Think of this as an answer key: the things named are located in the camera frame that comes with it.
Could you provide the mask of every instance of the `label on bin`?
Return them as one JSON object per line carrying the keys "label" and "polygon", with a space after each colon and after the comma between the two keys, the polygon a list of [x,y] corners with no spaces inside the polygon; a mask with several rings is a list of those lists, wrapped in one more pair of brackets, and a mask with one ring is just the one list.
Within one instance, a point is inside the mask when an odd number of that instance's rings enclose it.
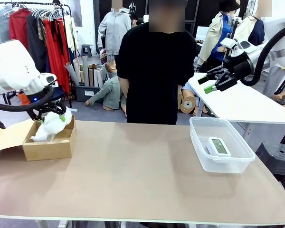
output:
{"label": "label on bin", "polygon": [[85,95],[86,96],[94,96],[94,91],[87,91],[87,90],[85,90]]}

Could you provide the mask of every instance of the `beige jacket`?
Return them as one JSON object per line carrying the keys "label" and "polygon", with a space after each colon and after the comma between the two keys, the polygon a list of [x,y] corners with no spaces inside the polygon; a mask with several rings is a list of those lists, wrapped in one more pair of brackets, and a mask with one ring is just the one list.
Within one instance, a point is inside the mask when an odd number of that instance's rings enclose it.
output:
{"label": "beige jacket", "polygon": [[218,13],[212,20],[206,35],[203,47],[200,50],[198,65],[203,65],[207,61],[213,48],[218,44],[223,30],[223,14]]}
{"label": "beige jacket", "polygon": [[255,27],[256,22],[257,19],[254,17],[246,17],[236,29],[234,38],[238,41],[248,40],[253,28]]}

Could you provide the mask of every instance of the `gray plastic stool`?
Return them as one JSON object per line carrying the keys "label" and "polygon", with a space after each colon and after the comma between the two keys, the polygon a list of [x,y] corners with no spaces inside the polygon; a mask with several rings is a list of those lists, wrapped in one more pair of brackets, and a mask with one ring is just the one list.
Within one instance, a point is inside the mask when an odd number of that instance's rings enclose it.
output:
{"label": "gray plastic stool", "polygon": [[278,181],[281,181],[285,189],[285,145],[262,143],[257,149],[256,155]]}
{"label": "gray plastic stool", "polygon": [[88,44],[83,44],[81,46],[81,56],[92,57],[91,47]]}

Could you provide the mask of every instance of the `cardboard box flap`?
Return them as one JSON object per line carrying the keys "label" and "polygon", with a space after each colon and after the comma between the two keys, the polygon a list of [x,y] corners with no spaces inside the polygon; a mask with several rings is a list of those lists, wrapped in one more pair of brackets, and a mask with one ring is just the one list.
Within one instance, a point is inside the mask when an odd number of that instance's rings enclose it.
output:
{"label": "cardboard box flap", "polygon": [[14,146],[21,146],[34,121],[29,119],[17,124],[14,124],[5,130],[0,128],[0,150],[11,148]]}

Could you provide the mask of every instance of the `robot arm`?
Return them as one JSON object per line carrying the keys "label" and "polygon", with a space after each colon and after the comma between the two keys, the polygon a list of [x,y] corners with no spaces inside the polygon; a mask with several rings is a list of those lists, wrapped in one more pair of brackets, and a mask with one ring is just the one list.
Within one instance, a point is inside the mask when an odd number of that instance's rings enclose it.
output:
{"label": "robot arm", "polygon": [[0,110],[26,111],[33,120],[41,120],[41,115],[50,111],[64,114],[65,106],[59,101],[51,101],[54,93],[52,85],[56,79],[53,74],[39,73],[33,59],[18,40],[0,44],[0,94],[21,89],[31,102],[26,106],[0,104]]}
{"label": "robot arm", "polygon": [[[237,42],[229,38],[222,41],[221,44],[231,49],[232,54],[223,60],[223,67],[210,70],[199,80],[200,85],[208,80],[217,80],[214,85],[204,89],[206,93],[225,91],[236,85],[238,80],[253,86],[260,80],[263,70],[274,65],[285,68],[285,19],[271,19],[265,24],[265,29],[271,39],[257,47],[248,41]],[[253,75],[251,81],[245,79],[249,75]]]}

